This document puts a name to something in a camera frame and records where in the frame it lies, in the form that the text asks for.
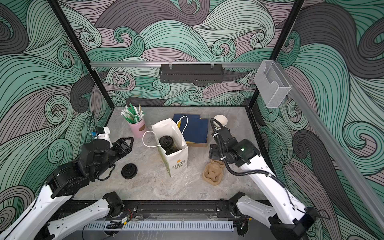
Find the black coffee cup lid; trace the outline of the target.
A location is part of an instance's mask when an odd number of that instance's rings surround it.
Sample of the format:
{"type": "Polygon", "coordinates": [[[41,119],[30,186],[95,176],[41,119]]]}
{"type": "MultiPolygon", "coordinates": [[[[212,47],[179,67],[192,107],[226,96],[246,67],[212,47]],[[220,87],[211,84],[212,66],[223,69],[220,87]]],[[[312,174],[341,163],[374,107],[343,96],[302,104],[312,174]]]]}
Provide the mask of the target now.
{"type": "Polygon", "coordinates": [[[124,179],[130,180],[134,178],[138,173],[138,168],[135,164],[127,164],[121,170],[121,175],[124,179]]]}

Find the white paper takeout bag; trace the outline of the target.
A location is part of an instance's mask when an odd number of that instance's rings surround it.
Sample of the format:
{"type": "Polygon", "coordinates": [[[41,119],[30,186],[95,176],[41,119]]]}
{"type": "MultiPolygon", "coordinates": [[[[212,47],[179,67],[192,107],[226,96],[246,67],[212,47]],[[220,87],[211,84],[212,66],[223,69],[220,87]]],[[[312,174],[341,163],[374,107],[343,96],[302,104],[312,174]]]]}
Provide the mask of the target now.
{"type": "Polygon", "coordinates": [[[182,119],[188,121],[187,116],[182,116],[177,122],[166,119],[152,125],[150,131],[155,136],[155,145],[145,144],[145,136],[142,142],[147,148],[157,148],[170,177],[178,175],[187,169],[189,147],[184,138],[184,129],[180,129],[179,124],[182,119]]]}

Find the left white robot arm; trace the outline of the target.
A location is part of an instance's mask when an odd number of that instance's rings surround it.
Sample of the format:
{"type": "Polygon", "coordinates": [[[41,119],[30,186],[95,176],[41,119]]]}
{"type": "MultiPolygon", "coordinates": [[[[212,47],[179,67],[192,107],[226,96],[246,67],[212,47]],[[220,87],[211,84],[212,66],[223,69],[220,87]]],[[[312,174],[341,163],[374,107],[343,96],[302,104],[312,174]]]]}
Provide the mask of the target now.
{"type": "Polygon", "coordinates": [[[100,179],[106,170],[113,171],[116,162],[133,150],[132,137],[114,143],[96,139],[82,146],[81,153],[71,162],[57,167],[45,180],[38,197],[22,215],[1,233],[2,240],[33,240],[39,232],[45,240],[63,239],[82,226],[123,212],[123,201],[116,192],[63,219],[49,222],[56,211],[81,189],[100,179]]]}

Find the brown pulp cup carrier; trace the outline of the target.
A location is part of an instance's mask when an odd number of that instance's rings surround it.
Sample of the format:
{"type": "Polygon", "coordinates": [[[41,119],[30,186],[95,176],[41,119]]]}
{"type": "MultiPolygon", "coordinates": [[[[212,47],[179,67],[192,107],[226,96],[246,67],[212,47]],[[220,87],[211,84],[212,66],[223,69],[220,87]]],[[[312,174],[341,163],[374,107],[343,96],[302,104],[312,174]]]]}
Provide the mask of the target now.
{"type": "Polygon", "coordinates": [[[225,165],[222,161],[210,160],[203,171],[203,180],[217,186],[223,179],[225,165]]]}

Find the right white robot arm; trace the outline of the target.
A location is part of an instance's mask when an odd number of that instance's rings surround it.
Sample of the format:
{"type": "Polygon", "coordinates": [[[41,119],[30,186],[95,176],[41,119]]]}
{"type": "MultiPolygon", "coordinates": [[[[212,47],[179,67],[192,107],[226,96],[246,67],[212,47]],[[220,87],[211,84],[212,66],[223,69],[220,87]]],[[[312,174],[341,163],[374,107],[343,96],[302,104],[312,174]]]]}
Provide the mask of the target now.
{"type": "Polygon", "coordinates": [[[249,176],[269,201],[266,205],[241,194],[234,202],[238,212],[268,227],[277,240],[302,239],[319,219],[319,212],[290,193],[251,141],[238,142],[217,119],[210,122],[219,159],[228,172],[237,177],[249,176]]]}

